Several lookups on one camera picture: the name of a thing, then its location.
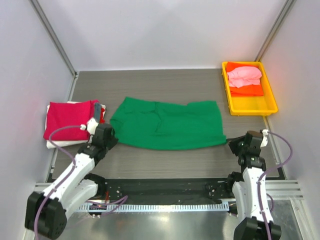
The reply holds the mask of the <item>green t-shirt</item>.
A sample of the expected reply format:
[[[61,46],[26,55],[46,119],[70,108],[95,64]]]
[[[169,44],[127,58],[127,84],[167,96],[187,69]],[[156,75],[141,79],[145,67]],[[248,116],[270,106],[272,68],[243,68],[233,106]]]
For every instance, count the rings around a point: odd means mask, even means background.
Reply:
[[[224,145],[220,109],[215,101],[176,104],[126,97],[110,118],[121,144],[180,151]]]

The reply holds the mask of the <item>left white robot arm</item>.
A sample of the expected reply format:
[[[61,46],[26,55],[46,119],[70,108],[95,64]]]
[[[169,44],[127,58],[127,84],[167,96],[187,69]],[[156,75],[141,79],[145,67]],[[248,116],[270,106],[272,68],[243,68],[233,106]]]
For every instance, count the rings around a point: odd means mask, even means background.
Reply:
[[[91,119],[78,126],[90,133],[70,165],[47,188],[34,191],[27,199],[24,226],[40,236],[56,240],[64,231],[74,211],[90,198],[100,200],[106,195],[105,179],[91,171],[117,143],[115,130],[110,124]]]

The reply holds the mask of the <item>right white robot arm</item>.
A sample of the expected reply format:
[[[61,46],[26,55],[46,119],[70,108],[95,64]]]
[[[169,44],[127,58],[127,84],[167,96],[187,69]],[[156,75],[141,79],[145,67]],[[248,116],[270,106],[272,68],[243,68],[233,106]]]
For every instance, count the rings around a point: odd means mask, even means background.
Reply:
[[[273,209],[266,191],[266,162],[260,156],[261,148],[268,144],[268,130],[248,131],[245,135],[229,138],[227,144],[238,157],[241,172],[229,174],[226,194],[235,198],[239,223],[234,240],[279,240],[282,229],[274,223]]]

